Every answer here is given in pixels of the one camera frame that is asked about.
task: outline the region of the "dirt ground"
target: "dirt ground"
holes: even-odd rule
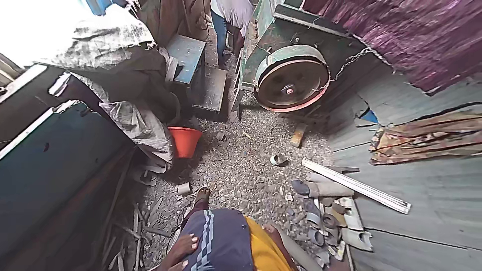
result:
[[[216,36],[210,28],[206,41],[206,64],[217,66]],[[236,59],[230,56],[227,82],[231,82],[229,99],[234,98]],[[203,133],[192,159],[179,160],[174,168],[161,175],[154,187],[145,190],[142,213],[158,205],[158,217],[151,227],[172,232],[193,197],[180,197],[176,185],[190,182],[193,190],[208,185],[212,191],[211,208],[236,208],[259,224],[274,222],[281,226],[306,251],[316,254],[319,247],[307,241],[308,225],[302,210],[303,199],[291,187],[293,179],[305,178],[303,158],[331,165],[331,155],[323,137],[322,127],[311,126],[300,148],[289,145],[297,122],[277,118],[274,112],[259,106],[254,95],[246,92],[241,102],[242,119],[226,123],[199,120]],[[215,138],[222,131],[224,141]],[[282,154],[288,159],[283,167],[273,166],[269,158]],[[147,269],[160,263],[165,256],[169,238],[148,233],[151,242],[144,242],[143,262]]]

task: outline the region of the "wooden block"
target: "wooden block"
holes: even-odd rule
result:
[[[291,146],[295,146],[295,147],[300,146],[301,139],[303,138],[303,134],[305,133],[305,130],[306,130],[307,127],[308,127],[308,125],[306,125],[304,123],[299,123],[296,126],[295,133],[293,134],[293,137],[290,140]]]

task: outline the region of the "purple fabric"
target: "purple fabric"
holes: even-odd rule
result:
[[[306,0],[303,9],[361,37],[424,91],[482,71],[482,0]]]

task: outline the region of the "bare foot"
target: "bare foot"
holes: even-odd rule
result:
[[[194,207],[202,208],[203,205],[205,205],[204,207],[206,207],[207,204],[209,203],[210,195],[211,195],[211,191],[209,190],[209,188],[207,187],[201,188],[201,190],[199,190],[198,194],[196,195],[196,199],[194,200]]]
[[[188,261],[180,262],[186,255],[193,253],[198,248],[199,238],[194,234],[184,235],[177,239],[171,251],[162,260],[159,271],[181,271],[187,266]]]

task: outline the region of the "gray wall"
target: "gray wall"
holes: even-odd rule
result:
[[[322,97],[335,165],[359,167],[352,178],[413,205],[403,215],[362,196],[356,200],[374,246],[373,253],[352,249],[358,271],[482,270],[482,157],[373,166],[368,142],[377,126],[354,124],[355,113],[367,106],[382,125],[463,105],[482,108],[481,83],[466,78],[429,97],[366,55]]]

